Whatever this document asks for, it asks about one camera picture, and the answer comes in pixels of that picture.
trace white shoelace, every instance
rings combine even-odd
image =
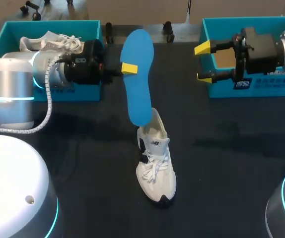
[[[143,153],[148,157],[148,163],[142,168],[142,178],[155,183],[158,171],[168,168],[169,157],[166,154],[152,155],[147,150]]]
[[[76,50],[77,48],[81,47],[81,41],[79,40],[81,37],[75,37],[75,36],[67,36],[60,34],[59,39],[61,40],[62,45],[59,46],[59,48],[68,48],[70,50]]]

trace shoe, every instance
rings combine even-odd
[[[138,129],[137,137],[142,153],[136,168],[138,182],[152,201],[167,203],[176,192],[176,174],[168,147],[170,140],[155,108],[151,121]]]
[[[64,51],[69,53],[81,53],[84,42],[79,40],[80,37],[66,36],[55,34],[48,31],[44,36],[38,39],[29,39],[21,37],[19,48],[22,52],[33,51]]]

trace dark tabletop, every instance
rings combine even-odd
[[[155,44],[149,74],[177,176],[171,207],[155,207],[137,181],[137,127],[121,79],[100,102],[54,103],[42,131],[18,136],[47,163],[65,238],[268,237],[266,204],[285,175],[285,98],[209,99],[194,46]],[[110,63],[121,48],[108,49]],[[35,104],[36,123],[46,108]]]

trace blue insole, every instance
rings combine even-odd
[[[128,114],[131,122],[144,126],[151,121],[148,74],[153,60],[153,42],[145,30],[133,31],[126,39],[121,62],[138,66],[138,73],[124,75]]]

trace blue box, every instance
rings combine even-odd
[[[200,34],[200,44],[207,40],[231,39],[244,27],[255,27],[258,34],[271,33],[275,40],[280,39],[285,30],[285,16],[279,17],[230,17],[204,18]],[[200,56],[203,72],[215,70],[221,72],[232,68],[218,68],[214,55]],[[244,74],[244,80],[238,83],[231,79],[208,84],[211,98],[229,97],[271,97],[285,96],[285,72],[278,67],[275,73]]]
[[[99,39],[103,43],[103,35],[99,20],[86,21],[14,21],[6,22],[0,32],[0,58],[9,52],[19,51],[19,40],[40,38],[47,31],[67,36],[81,37],[81,41]],[[101,85],[73,84],[69,89],[52,89],[53,101],[99,101]],[[34,98],[46,102],[44,89],[34,87]]]

